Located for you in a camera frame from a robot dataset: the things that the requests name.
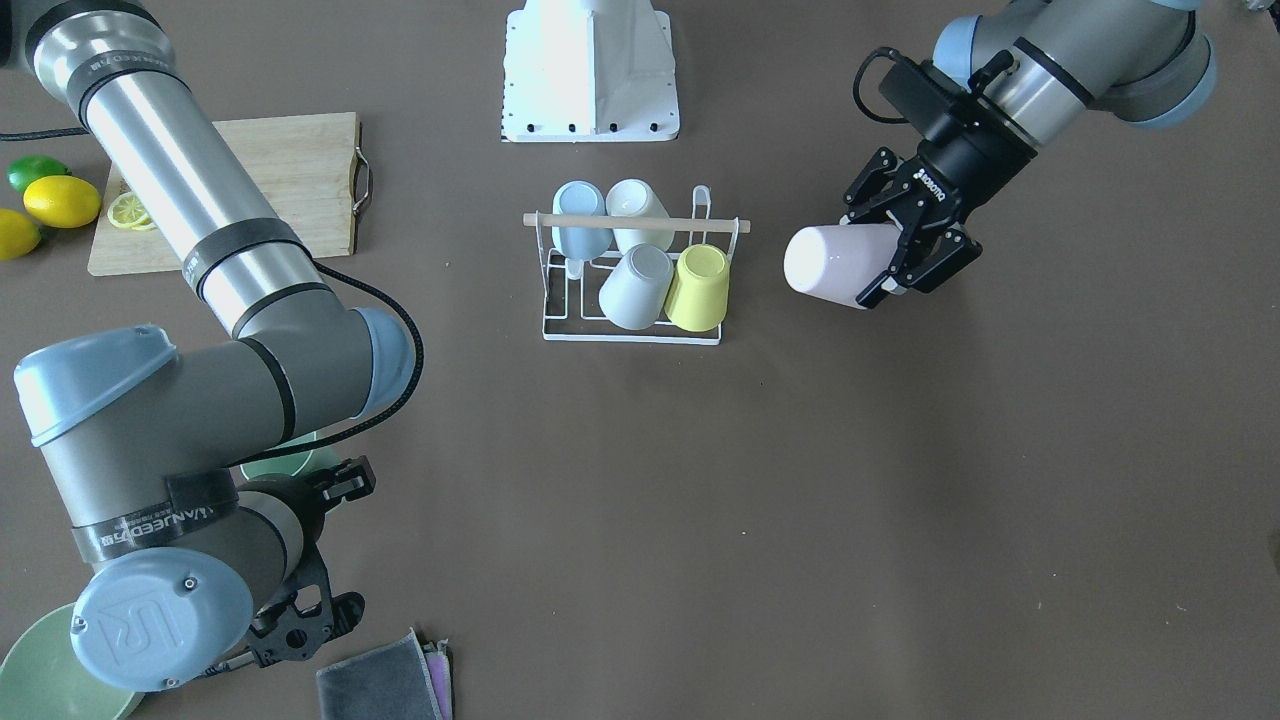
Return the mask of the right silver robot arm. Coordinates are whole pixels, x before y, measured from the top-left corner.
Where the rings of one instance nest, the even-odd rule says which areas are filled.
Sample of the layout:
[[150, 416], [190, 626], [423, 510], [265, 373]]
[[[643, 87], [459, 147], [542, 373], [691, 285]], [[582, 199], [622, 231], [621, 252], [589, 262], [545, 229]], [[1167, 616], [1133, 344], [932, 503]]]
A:
[[348, 309], [195, 101], [137, 1], [5, 1], [3, 65], [77, 115], [137, 192], [228, 341], [183, 354], [155, 325], [23, 357], [14, 382], [93, 578], [69, 641], [134, 692], [305, 660], [361, 619], [316, 542], [372, 492], [365, 457], [238, 486], [232, 469], [301, 451], [344, 419], [375, 427], [412, 395], [421, 336], [404, 309]]

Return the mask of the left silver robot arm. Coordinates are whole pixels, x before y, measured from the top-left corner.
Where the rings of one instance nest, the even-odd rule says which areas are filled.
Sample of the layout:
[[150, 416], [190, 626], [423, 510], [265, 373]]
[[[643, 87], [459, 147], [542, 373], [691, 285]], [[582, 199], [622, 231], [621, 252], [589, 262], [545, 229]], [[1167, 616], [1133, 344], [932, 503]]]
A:
[[1198, 111], [1217, 79], [1197, 1], [1011, 1], [948, 23], [914, 61], [878, 47], [892, 126], [920, 136], [910, 158], [881, 149], [844, 195], [850, 225], [886, 224], [891, 243], [854, 270], [837, 302], [873, 309], [928, 293], [980, 256], [968, 218], [1085, 111], [1157, 129]]

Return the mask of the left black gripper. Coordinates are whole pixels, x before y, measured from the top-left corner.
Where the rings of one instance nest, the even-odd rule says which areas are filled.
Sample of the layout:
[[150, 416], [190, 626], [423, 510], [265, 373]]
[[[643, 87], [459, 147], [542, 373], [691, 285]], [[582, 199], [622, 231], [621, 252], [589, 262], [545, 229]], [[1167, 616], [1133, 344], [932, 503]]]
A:
[[[980, 100], [908, 101], [895, 108], [922, 141], [915, 164], [947, 195], [951, 218], [964, 222], [987, 204], [1032, 159], [1036, 150]], [[902, 193], [899, 168], [902, 159], [881, 147], [844, 192], [846, 213], [841, 225], [890, 223], [901, 225], [879, 196]], [[886, 297], [905, 290], [929, 293], [983, 254], [983, 246], [955, 227], [919, 231], [904, 227], [891, 246], [890, 259], [858, 295], [858, 306], [874, 309]]]

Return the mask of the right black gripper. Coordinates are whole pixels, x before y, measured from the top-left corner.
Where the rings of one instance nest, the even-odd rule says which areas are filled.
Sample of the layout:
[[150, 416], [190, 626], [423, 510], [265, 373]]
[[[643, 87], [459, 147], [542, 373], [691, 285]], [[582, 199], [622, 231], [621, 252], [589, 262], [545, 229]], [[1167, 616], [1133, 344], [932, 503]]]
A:
[[[319, 555], [319, 541], [329, 503], [353, 502], [375, 492], [376, 477], [365, 455], [349, 457], [312, 477], [270, 475], [271, 495], [283, 501], [303, 534], [308, 551], [323, 575], [292, 582], [283, 600], [270, 603], [251, 621], [246, 637], [248, 651], [260, 667], [284, 661], [306, 661], [325, 643], [351, 633], [364, 619], [366, 601], [358, 592], [332, 593], [328, 569]], [[316, 587], [316, 603], [300, 609], [297, 596]]]

